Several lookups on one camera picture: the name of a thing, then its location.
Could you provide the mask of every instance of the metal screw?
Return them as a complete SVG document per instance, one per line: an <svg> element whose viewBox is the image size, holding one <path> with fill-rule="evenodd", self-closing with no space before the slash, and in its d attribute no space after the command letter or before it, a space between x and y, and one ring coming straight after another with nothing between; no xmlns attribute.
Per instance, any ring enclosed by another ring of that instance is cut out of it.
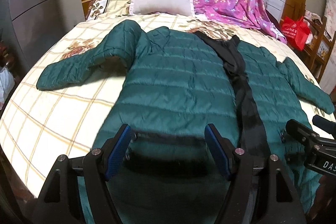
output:
<svg viewBox="0 0 336 224"><path fill-rule="evenodd" d="M277 155L275 155L275 154L272 154L270 156L270 159L273 160L273 161L277 161L279 159L279 157Z"/></svg>
<svg viewBox="0 0 336 224"><path fill-rule="evenodd" d="M134 143L137 140L138 136L135 132L133 132L132 137L131 137L131 143Z"/></svg>
<svg viewBox="0 0 336 224"><path fill-rule="evenodd" d="M238 155L243 155L245 153L244 149L243 148L236 148L235 149L235 152L236 154Z"/></svg>
<svg viewBox="0 0 336 224"><path fill-rule="evenodd" d="M60 156L58 156L58 158L57 158L58 161L63 161L63 160L65 160L65 159L66 159L66 156L65 156L65 155L60 155Z"/></svg>
<svg viewBox="0 0 336 224"><path fill-rule="evenodd" d="M95 155L95 156L99 155L100 152L101 152L101 150L99 148L92 149L92 151L91 151L92 155Z"/></svg>

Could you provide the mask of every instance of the red bag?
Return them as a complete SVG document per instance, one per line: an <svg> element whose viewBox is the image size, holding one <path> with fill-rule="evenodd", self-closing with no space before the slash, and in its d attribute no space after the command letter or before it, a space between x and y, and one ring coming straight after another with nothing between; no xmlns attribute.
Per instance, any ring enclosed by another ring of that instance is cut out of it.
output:
<svg viewBox="0 0 336 224"><path fill-rule="evenodd" d="M293 48L302 51L306 44L308 35L310 34L310 29L307 24L303 22L303 17L301 17L298 21L285 17L281 26L281 32Z"/></svg>

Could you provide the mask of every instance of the jacket sleeve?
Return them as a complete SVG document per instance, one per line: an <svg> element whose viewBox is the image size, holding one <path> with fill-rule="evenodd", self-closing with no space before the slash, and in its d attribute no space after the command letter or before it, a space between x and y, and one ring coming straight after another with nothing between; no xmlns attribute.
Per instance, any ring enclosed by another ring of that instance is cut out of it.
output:
<svg viewBox="0 0 336 224"><path fill-rule="evenodd" d="M334 105L329 95L308 81L292 59L287 57L283 63L277 62L276 66L285 76L297 96L310 101L327 114L334 112Z"/></svg>
<svg viewBox="0 0 336 224"><path fill-rule="evenodd" d="M132 66L137 43L142 34L140 26L133 20L125 20L115 26L97 47L81 55L74 55L48 65L40 75L38 90L56 90L69 85L83 83L95 68L111 56L125 61L127 68Z"/></svg>

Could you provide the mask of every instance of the white plastic bag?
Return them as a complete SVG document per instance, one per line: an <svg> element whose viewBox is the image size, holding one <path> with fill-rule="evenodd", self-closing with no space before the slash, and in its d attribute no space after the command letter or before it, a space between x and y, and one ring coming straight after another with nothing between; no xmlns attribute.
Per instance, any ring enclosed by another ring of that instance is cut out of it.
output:
<svg viewBox="0 0 336 224"><path fill-rule="evenodd" d="M15 85L13 75L6 67L0 70L0 109L2 109L8 94Z"/></svg>

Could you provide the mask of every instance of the plaid bedsheet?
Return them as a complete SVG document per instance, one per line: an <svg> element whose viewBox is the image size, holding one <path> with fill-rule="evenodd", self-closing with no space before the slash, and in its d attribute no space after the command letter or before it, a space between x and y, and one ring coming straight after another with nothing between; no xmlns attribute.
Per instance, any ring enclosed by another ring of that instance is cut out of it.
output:
<svg viewBox="0 0 336 224"><path fill-rule="evenodd" d="M0 145L21 180L35 196L38 196L60 154L79 157L90 151L125 80L125 69L117 62L108 68L97 69L82 86L41 92L36 89L41 72L50 63L95 47L125 19L136 21L146 32L166 26L188 32L200 30L213 38L228 39L236 34L241 40L257 47L266 47L279 61L289 56L305 77L318 85L299 58L274 38L258 31L193 17L168 14L130 16L127 12L129 1L107 0L104 13L96 16L95 20L79 23L66 34L28 72L1 117ZM307 102L300 102L310 123L315 114L335 121L333 114L327 115ZM322 137L331 138L322 130L313 128Z"/></svg>

